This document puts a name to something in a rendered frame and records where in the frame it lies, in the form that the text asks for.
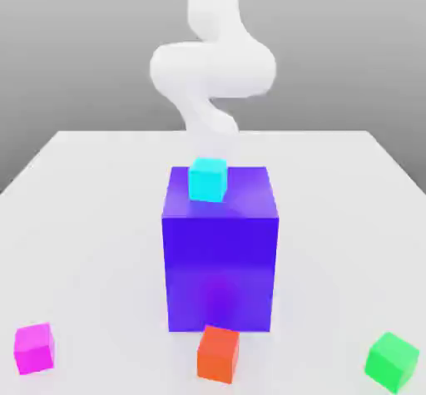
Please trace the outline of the small cyan cube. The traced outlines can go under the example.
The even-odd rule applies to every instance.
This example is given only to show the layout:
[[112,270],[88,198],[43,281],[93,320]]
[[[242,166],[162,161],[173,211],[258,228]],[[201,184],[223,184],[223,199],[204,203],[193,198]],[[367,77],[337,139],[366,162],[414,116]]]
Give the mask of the small cyan cube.
[[227,176],[225,160],[196,158],[188,170],[190,200],[222,202],[227,190]]

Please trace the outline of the small orange cube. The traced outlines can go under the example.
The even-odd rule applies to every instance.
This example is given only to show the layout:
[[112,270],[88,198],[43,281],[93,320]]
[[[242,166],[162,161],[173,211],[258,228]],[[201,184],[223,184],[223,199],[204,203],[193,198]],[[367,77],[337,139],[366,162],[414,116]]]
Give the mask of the small orange cube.
[[232,384],[239,357],[239,347],[239,332],[206,325],[197,349],[197,376]]

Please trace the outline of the small magenta cube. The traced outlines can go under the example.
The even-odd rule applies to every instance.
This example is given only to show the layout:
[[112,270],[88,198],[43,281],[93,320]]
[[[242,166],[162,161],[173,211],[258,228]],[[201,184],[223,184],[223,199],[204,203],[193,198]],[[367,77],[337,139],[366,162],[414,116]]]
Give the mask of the small magenta cube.
[[55,363],[55,341],[50,323],[19,328],[13,354],[20,375],[51,369]]

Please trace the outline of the small green cube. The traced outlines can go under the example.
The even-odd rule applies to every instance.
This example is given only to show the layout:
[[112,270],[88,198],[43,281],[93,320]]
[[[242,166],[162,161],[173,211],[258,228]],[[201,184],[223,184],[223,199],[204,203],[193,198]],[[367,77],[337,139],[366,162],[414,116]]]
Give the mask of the small green cube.
[[398,394],[412,377],[418,360],[418,348],[387,332],[369,349],[364,372],[391,393]]

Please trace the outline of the large purple box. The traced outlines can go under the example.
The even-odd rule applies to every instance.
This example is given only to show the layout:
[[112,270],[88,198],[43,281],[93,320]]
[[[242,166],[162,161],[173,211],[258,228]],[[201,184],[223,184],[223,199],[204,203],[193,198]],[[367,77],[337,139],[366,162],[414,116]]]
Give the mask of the large purple box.
[[161,217],[168,328],[270,330],[279,214],[264,167],[231,167],[220,203],[192,201],[174,166]]

